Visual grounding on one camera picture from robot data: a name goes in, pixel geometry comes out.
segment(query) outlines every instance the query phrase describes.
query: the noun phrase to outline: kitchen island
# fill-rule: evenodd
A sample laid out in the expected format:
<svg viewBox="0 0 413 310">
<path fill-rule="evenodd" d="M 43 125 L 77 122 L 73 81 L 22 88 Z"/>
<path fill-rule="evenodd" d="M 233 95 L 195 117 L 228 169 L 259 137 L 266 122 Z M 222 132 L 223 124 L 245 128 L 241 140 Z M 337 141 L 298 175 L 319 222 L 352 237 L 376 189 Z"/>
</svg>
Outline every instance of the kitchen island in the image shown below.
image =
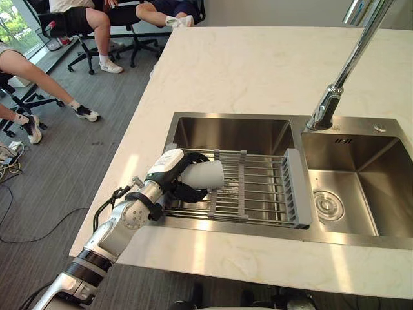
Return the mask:
<svg viewBox="0 0 413 310">
<path fill-rule="evenodd" d="M 175 30 L 70 255 L 90 237 L 93 215 L 114 189 L 132 176 L 145 177 L 163 151 L 174 112 L 311 114 L 360 33 L 301 27 Z M 345 84 L 336 115 L 395 118 L 412 143 L 412 54 L 413 32 L 379 30 Z M 413 297 L 413 253 L 401 249 L 147 226 L 117 262 L 318 291 Z"/>
</svg>

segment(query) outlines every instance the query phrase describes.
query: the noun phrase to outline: window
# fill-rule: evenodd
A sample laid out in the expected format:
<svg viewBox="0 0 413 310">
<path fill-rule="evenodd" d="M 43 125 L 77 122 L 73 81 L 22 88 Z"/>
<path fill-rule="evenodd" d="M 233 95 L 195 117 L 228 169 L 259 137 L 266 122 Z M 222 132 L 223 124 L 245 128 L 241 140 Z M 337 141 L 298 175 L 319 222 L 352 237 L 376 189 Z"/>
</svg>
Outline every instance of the window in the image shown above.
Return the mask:
<svg viewBox="0 0 413 310">
<path fill-rule="evenodd" d="M 12 0 L 0 0 L 0 39 L 30 57 L 42 42 L 17 11 Z"/>
</svg>

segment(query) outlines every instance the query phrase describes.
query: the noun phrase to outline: person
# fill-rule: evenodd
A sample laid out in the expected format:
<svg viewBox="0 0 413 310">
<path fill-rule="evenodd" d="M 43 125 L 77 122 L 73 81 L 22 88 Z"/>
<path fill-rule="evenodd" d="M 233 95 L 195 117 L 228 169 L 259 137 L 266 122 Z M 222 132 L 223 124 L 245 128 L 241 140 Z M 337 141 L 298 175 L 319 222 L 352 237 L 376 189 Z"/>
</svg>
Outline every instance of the person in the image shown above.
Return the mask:
<svg viewBox="0 0 413 310">
<path fill-rule="evenodd" d="M 199 20 L 195 4 L 189 0 L 154 0 L 136 6 L 136 16 L 155 26 L 192 27 Z"/>
<path fill-rule="evenodd" d="M 123 68 L 109 59 L 109 51 L 124 46 L 110 40 L 110 20 L 105 13 L 117 0 L 49 0 L 51 12 L 63 12 L 73 33 L 94 32 L 101 70 L 118 74 Z"/>
<path fill-rule="evenodd" d="M 78 103 L 67 91 L 41 69 L 29 62 L 16 49 L 0 41 L 0 72 L 20 76 L 39 86 L 53 97 L 71 107 L 75 115 L 88 121 L 97 121 L 99 114 Z M 20 124 L 28 134 L 31 144 L 39 143 L 42 135 L 39 130 L 39 118 L 35 115 L 22 115 L 0 104 L 0 118 Z"/>
</svg>

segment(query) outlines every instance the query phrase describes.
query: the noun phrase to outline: gray carpet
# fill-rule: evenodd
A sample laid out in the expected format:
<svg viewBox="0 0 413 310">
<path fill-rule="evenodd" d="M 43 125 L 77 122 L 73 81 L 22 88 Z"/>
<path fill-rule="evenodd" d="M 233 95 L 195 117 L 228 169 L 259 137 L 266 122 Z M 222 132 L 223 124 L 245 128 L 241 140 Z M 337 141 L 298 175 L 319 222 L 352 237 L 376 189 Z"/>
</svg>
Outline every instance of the gray carpet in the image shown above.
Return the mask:
<svg viewBox="0 0 413 310">
<path fill-rule="evenodd" d="M 138 53 L 135 68 L 128 66 L 128 55 L 118 61 L 126 72 L 114 76 L 98 69 L 90 76 L 87 62 L 66 64 L 72 52 L 53 72 L 55 78 L 79 102 L 102 115 L 98 123 L 78 119 L 70 108 L 55 104 L 35 108 L 48 125 L 39 145 L 26 148 L 21 158 L 24 174 L 7 181 L 14 200 L 0 235 L 5 240 L 31 240 L 46 234 L 65 214 L 91 204 L 112 157 L 121 141 L 156 62 L 146 51 Z M 16 137 L 2 132 L 0 140 L 28 143 L 24 132 L 12 128 Z M 0 187 L 0 219 L 10 203 L 10 195 Z M 0 309 L 17 309 L 35 289 L 52 280 L 70 263 L 68 252 L 86 211 L 70 215 L 44 240 L 24 244 L 0 242 Z M 250 289 L 258 300 L 270 300 L 275 287 L 191 274 L 116 265 L 101 285 L 91 309 L 167 309 L 175 300 L 188 297 L 194 282 L 205 288 L 205 307 L 235 306 L 243 289 Z M 356 309 L 356 297 L 314 292 L 320 309 Z M 412 302 L 381 298 L 382 309 L 411 309 Z M 379 309 L 377 298 L 358 298 L 360 309 Z"/>
</svg>

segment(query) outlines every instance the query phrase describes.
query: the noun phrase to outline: white sneaker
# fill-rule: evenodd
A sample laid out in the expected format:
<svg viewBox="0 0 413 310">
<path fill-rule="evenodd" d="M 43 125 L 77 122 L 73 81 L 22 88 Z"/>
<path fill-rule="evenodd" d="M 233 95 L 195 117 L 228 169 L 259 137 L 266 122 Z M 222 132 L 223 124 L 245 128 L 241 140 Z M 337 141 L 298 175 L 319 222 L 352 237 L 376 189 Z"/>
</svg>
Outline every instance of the white sneaker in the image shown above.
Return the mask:
<svg viewBox="0 0 413 310">
<path fill-rule="evenodd" d="M 121 73 L 123 71 L 123 68 L 114 64 L 110 59 L 107 59 L 105 63 L 101 63 L 99 60 L 99 64 L 101 65 L 101 69 L 103 71 L 109 72 L 109 73 Z"/>
<path fill-rule="evenodd" d="M 109 41 L 109 52 L 113 52 L 114 50 L 120 50 L 124 48 L 125 44 L 123 42 L 116 42 L 116 41 Z"/>
<path fill-rule="evenodd" d="M 75 110 L 75 113 L 78 118 L 86 118 L 88 121 L 97 121 L 97 119 L 100 117 L 99 113 L 92 111 L 83 105 L 78 107 Z"/>
<path fill-rule="evenodd" d="M 192 27 L 194 25 L 194 17 L 192 15 L 181 17 L 178 21 L 178 28 Z"/>
<path fill-rule="evenodd" d="M 28 140 L 31 144 L 39 143 L 41 140 L 41 132 L 39 130 L 40 121 L 36 115 L 27 116 L 28 123 L 22 125 L 23 129 L 27 132 Z"/>
<path fill-rule="evenodd" d="M 156 69 L 157 63 L 154 65 L 154 68 L 152 71 L 149 73 L 149 78 L 152 79 L 152 76 L 154 75 L 155 69 Z"/>
<path fill-rule="evenodd" d="M 165 22 L 166 25 L 171 27 L 172 29 L 178 28 L 179 26 L 179 19 L 176 17 L 167 16 Z"/>
</svg>

